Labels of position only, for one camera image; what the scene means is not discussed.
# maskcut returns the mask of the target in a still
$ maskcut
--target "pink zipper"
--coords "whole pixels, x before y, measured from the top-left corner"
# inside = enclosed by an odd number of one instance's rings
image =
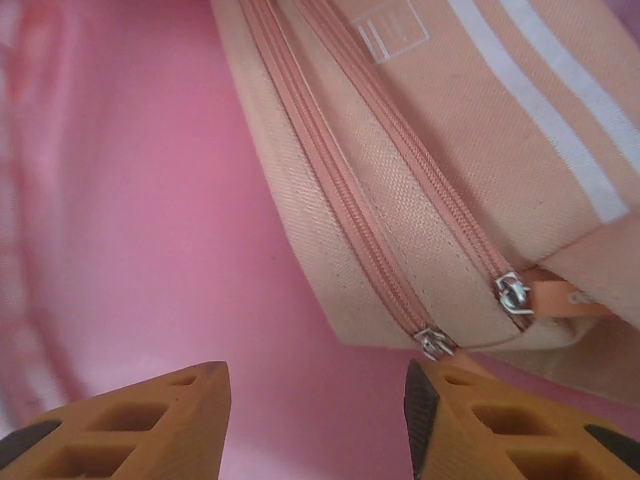
[[[296,134],[376,293],[398,325],[422,344],[425,353],[438,358],[452,354],[455,344],[434,324],[397,264],[375,215],[348,168],[347,160],[336,145],[282,31],[272,2],[242,0],[241,4]],[[369,62],[331,6],[324,0],[315,0],[298,2],[298,7],[367,101],[425,194],[503,305],[506,301],[507,305],[515,307],[516,313],[527,313],[520,308],[526,305],[526,288],[489,241],[433,157],[379,84]],[[514,318],[528,317],[517,315]],[[528,320],[514,323],[521,330],[528,326]]]

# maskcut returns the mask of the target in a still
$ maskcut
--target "peach canvas pouch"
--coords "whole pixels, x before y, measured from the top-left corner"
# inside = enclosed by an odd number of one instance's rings
[[[214,8],[341,339],[639,403],[640,51],[601,1]]]

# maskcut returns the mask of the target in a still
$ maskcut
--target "printed logo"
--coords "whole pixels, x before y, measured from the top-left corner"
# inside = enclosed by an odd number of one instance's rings
[[[429,33],[412,0],[392,0],[373,7],[351,24],[376,64],[391,60],[429,40]]]

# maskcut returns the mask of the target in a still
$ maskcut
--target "zipper tape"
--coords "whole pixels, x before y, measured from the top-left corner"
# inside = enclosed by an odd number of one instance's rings
[[[385,128],[425,195],[485,278],[487,285],[495,290],[495,280],[513,270],[509,262],[489,240],[399,111],[331,4],[327,0],[297,0],[296,6]]]
[[[271,2],[241,0],[245,18],[293,128],[366,276],[402,329],[432,321],[404,276],[325,122]]]

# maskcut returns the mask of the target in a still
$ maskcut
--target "metal zipper slider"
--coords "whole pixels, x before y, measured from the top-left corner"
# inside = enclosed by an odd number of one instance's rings
[[[500,304],[510,315],[533,315],[529,308],[529,292],[516,272],[509,272],[496,280]]]
[[[416,333],[413,338],[422,347],[425,356],[437,362],[445,356],[453,356],[458,346],[438,327],[427,327]]]

